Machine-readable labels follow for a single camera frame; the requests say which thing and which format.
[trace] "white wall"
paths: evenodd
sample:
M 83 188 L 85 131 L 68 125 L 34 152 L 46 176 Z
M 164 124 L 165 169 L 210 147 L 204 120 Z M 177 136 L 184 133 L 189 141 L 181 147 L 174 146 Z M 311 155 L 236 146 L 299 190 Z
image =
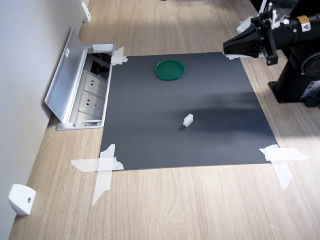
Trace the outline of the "white wall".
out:
M 4 240 L 16 216 L 7 199 L 10 188 L 27 184 L 50 117 L 43 100 L 69 31 L 74 26 L 79 32 L 83 12 L 82 0 L 0 2 L 0 239 Z

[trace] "wooden table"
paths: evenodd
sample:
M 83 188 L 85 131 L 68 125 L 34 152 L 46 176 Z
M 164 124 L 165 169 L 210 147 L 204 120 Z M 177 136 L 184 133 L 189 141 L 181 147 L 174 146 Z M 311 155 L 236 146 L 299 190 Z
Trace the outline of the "wooden table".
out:
M 91 0 L 84 44 L 116 43 L 125 54 L 220 52 L 239 21 L 256 14 L 249 0 Z M 51 118 L 28 186 L 31 215 L 17 217 L 10 239 L 205 240 L 320 238 L 320 110 L 278 104 L 267 82 L 286 63 L 242 64 L 280 147 L 308 161 L 289 162 L 282 190 L 270 164 L 114 172 L 111 189 L 92 207 L 97 173 L 71 159 L 99 156 L 102 129 L 56 131 Z

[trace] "yellow label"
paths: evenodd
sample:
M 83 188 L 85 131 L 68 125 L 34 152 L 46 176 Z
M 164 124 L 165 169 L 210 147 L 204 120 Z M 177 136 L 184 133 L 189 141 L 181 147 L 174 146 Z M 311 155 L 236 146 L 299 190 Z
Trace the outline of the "yellow label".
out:
M 306 15 L 298 16 L 297 19 L 299 19 L 301 24 L 309 23 L 309 18 Z

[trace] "tape strip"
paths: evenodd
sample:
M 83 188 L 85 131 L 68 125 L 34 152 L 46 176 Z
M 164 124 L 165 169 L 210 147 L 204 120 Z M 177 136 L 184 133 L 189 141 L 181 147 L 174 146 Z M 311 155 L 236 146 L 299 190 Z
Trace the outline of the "tape strip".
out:
M 99 170 L 98 167 L 99 167 L 100 161 L 109 163 L 108 168 L 104 168 L 104 169 Z M 71 164 L 83 173 L 115 170 L 115 169 L 113 169 L 114 168 L 113 166 L 116 165 L 116 162 L 117 162 L 116 157 L 71 160 Z
M 101 195 L 110 189 L 112 170 L 123 170 L 124 166 L 114 157 L 116 145 L 111 144 L 100 153 L 100 158 L 71 160 L 71 164 L 84 173 L 97 172 L 92 199 L 92 206 Z
M 239 54 L 225 54 L 222 52 L 229 60 L 238 59 L 238 58 L 251 58 L 251 56 L 239 55 Z M 262 53 L 259 54 L 259 58 L 264 57 Z
M 280 182 L 283 190 L 285 190 L 290 180 L 294 179 L 287 161 L 308 160 L 309 157 L 295 148 L 279 148 L 277 144 L 259 149 L 265 156 L 266 161 L 270 161 L 273 170 Z
M 111 57 L 111 64 L 113 66 L 117 64 L 122 65 L 122 63 L 128 62 L 127 56 L 124 56 L 124 51 L 125 51 L 124 47 L 120 47 L 118 50 L 114 51 L 114 54 Z

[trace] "green plastic lid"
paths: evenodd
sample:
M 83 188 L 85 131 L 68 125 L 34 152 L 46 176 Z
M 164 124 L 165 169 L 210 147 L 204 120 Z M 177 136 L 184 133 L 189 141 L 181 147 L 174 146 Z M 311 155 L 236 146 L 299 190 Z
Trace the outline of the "green plastic lid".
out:
M 165 81 L 173 81 L 185 73 L 185 66 L 176 60 L 165 60 L 157 64 L 155 72 L 158 78 Z

